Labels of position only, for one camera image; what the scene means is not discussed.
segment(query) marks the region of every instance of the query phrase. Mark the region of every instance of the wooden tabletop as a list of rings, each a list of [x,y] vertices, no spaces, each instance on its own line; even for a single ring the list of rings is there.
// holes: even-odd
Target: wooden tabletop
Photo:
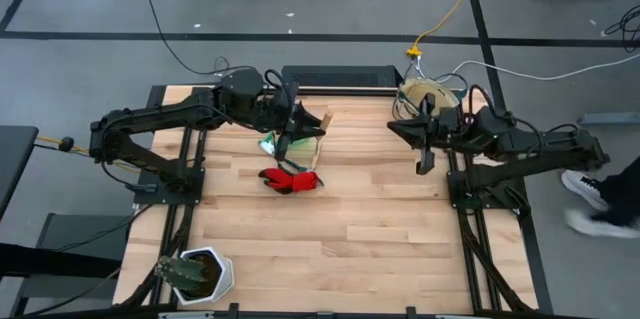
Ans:
[[[164,104],[191,90],[167,87]],[[216,303],[188,309],[227,310],[237,302],[247,311],[404,313],[415,306],[418,313],[471,313],[446,156],[436,151],[435,168],[415,174],[418,153],[386,127],[392,98],[299,99],[317,117],[334,113],[316,170],[325,186],[315,191],[283,196],[262,183],[258,172],[275,164],[258,146],[264,135],[226,124],[209,133],[189,248],[212,246],[230,258],[235,286]],[[478,98],[474,108],[482,105]],[[153,151],[176,158],[182,132],[156,132]],[[292,157],[304,160],[310,145],[294,147]],[[157,260],[166,211],[155,206],[133,223],[114,303],[131,295]],[[536,307],[517,219],[506,210],[485,216],[496,266]],[[168,294],[165,287],[165,301]]]

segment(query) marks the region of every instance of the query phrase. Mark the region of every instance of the potted plant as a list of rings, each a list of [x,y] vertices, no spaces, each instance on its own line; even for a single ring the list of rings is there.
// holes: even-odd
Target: potted plant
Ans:
[[[233,287],[233,263],[211,247],[187,250],[180,258],[163,256],[155,274],[164,279],[180,304],[215,302]]]

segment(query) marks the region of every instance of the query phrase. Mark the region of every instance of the gray floor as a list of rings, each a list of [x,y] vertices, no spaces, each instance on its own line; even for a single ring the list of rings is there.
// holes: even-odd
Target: gray floor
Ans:
[[[154,0],[166,32],[417,34],[435,25],[456,0]],[[11,0],[0,0],[0,12]],[[481,0],[494,37],[597,39],[634,0]],[[24,0],[8,30],[155,32],[145,0]],[[438,35],[476,36],[468,1]],[[405,68],[404,43],[175,42],[195,69],[224,55],[232,65],[261,70],[286,64],[383,65]],[[482,61],[477,46],[423,45],[427,74]],[[535,75],[557,75],[618,60],[622,49],[494,47],[496,62]],[[154,84],[210,81],[181,68],[157,41],[0,40],[0,122],[29,124],[41,134],[87,144],[89,123],[114,108],[145,104]],[[638,110],[640,61],[558,82],[500,75],[510,110],[541,129],[585,112]],[[461,73],[488,86],[486,71]],[[621,170],[640,150],[637,128],[594,129],[613,162],[597,175]],[[149,144],[151,136],[139,138]],[[127,178],[126,173],[119,173]],[[554,309],[601,318],[637,316],[637,241],[601,240],[567,229],[562,213],[584,204],[561,187],[558,173],[527,179]],[[124,214],[131,195],[90,161],[35,151],[0,222],[0,240],[33,245],[48,212]],[[15,281],[0,284],[0,315]],[[79,307],[104,305],[91,301]]]

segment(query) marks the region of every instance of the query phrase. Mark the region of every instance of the black pants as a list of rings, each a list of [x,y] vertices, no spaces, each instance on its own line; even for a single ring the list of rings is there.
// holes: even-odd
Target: black pants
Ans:
[[[600,186],[600,196],[609,209],[593,219],[629,226],[640,218],[640,157],[622,173],[607,177]]]

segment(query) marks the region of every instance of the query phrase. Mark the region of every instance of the yellow cable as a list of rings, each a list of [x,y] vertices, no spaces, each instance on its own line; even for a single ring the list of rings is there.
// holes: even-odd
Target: yellow cable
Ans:
[[[46,142],[54,143],[54,144],[62,144],[62,140],[55,139],[55,138],[48,138],[48,137],[39,136],[38,140],[46,141]],[[74,146],[72,150],[76,150],[76,151],[79,151],[79,152],[82,152],[82,153],[85,153],[85,154],[89,154],[89,150],[87,148],[83,148],[83,147],[79,147],[79,146]],[[126,165],[122,164],[122,163],[114,163],[113,165],[117,166],[118,168],[120,168],[122,170],[126,170],[129,173],[140,174],[139,171],[133,170],[133,169],[127,167]]]
[[[409,50],[407,50],[407,55],[409,56],[418,56],[418,55],[422,55],[422,52],[420,51],[420,49],[418,49],[418,43],[420,42],[420,40],[422,40],[422,38],[424,38],[427,35],[431,35],[432,33],[434,33],[436,30],[440,29],[440,27],[442,27],[442,25],[444,25],[444,23],[449,19],[449,17],[453,14],[453,12],[456,11],[456,9],[458,9],[458,7],[460,6],[460,3],[462,3],[462,0],[458,0],[456,2],[456,4],[453,6],[453,8],[451,8],[451,10],[449,10],[449,12],[447,13],[447,15],[444,16],[444,18],[442,18],[442,20],[440,20],[440,23],[438,23],[438,25],[436,25],[435,27],[433,27],[432,29],[427,30],[426,32],[420,34],[420,36],[418,36],[418,38],[416,39],[415,42],[413,42],[413,46],[411,48],[409,48]]]

